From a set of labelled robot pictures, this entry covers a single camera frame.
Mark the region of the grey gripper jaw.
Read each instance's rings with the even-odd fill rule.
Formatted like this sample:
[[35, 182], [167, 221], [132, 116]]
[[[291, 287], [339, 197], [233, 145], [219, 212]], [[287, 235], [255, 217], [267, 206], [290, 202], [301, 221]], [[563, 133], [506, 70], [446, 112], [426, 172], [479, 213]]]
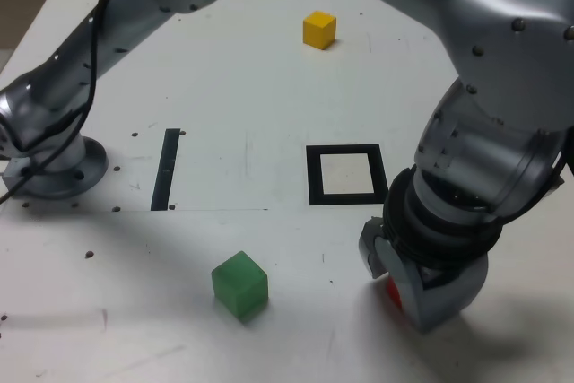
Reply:
[[382, 239], [382, 234], [383, 219], [371, 217], [363, 225], [358, 242], [361, 259], [373, 280], [387, 273], [376, 249], [376, 242], [378, 239]]
[[437, 271], [400, 255], [386, 239], [378, 239], [376, 249], [387, 269], [389, 298], [421, 333], [442, 325], [469, 306], [488, 273], [487, 256], [461, 272]]

